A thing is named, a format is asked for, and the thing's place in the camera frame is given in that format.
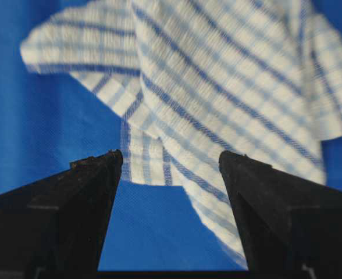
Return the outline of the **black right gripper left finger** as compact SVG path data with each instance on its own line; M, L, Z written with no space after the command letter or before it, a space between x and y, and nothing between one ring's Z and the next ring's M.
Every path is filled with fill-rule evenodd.
M109 151L0 194L0 278L98 278L122 164Z

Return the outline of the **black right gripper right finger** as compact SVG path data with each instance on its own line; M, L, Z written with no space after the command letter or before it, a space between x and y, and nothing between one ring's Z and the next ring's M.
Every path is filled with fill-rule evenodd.
M247 261L242 278L342 278L342 191L224 151L222 174Z

